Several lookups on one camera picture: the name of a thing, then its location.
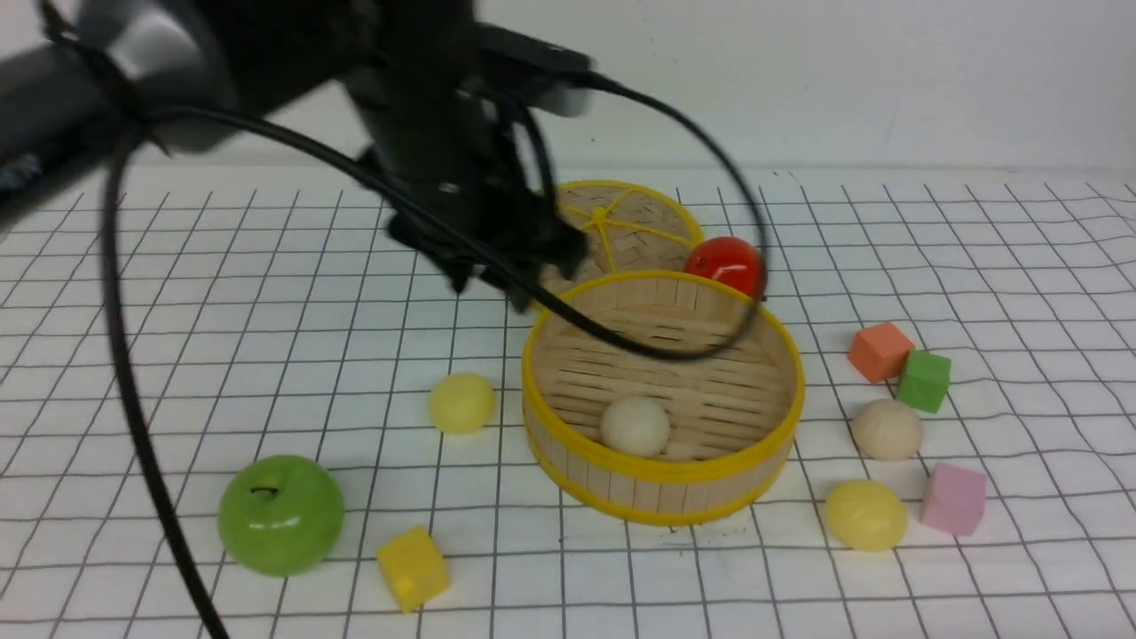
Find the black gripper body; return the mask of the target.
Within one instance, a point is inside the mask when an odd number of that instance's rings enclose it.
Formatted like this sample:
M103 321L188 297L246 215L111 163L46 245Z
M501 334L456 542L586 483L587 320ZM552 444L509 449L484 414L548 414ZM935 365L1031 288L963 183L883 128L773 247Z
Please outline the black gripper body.
M573 117L563 77L592 58L475 18L357 18L360 63L346 92L371 146L364 169L408 199L387 234L419 251L461 294L474 279L517 309L532 297L465 247L494 249L525 279L563 283L588 262L588 236L563 221L532 109Z

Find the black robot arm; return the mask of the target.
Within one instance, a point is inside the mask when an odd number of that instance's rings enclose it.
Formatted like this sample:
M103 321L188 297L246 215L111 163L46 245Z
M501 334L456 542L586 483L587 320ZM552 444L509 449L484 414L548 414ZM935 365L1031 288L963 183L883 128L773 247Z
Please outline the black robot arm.
M82 1L40 5L44 44L3 60L3 230L97 169L154 107L261 118L336 81L370 138L353 163L393 207L389 235L462 292L573 279L586 234L563 221L550 161L526 185L513 127L578 114L560 73L585 53L477 19L471 1Z

